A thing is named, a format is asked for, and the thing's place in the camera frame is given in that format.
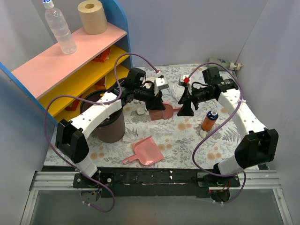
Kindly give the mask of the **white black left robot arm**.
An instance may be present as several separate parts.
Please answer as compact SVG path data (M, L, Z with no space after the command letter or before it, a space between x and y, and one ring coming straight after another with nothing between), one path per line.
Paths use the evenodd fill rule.
M86 111L70 121L62 119L58 123L55 146L83 174L83 181L88 187L96 187L100 181L96 173L98 169L88 156L87 138L90 134L113 113L135 99L145 102L148 110L164 110L162 90L166 88L168 82L163 75L147 78L145 71L134 67L127 77L117 80L97 102L90 101L91 107Z

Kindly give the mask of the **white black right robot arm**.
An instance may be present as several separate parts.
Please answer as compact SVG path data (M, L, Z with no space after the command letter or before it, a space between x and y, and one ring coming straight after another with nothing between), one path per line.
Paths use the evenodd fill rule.
M230 114L226 122L234 122L241 142L233 156L215 164L210 171L202 169L202 177L198 179L223 186L244 169L273 161L279 135L275 129L268 129L252 113L233 75L223 79L217 67L210 67L202 74L205 82L202 88L193 87L190 75L182 75L179 78L179 85L185 89L179 100L182 107L177 115L193 116L194 111L199 108L199 103L213 99Z

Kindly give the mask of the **pink hand brush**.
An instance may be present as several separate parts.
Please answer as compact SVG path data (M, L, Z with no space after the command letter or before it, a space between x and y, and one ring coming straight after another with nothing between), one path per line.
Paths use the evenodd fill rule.
M148 110L150 119L152 121L168 120L168 119L172 118L173 115L181 109L180 107L173 107L168 102L164 102L163 105L165 106L164 110Z

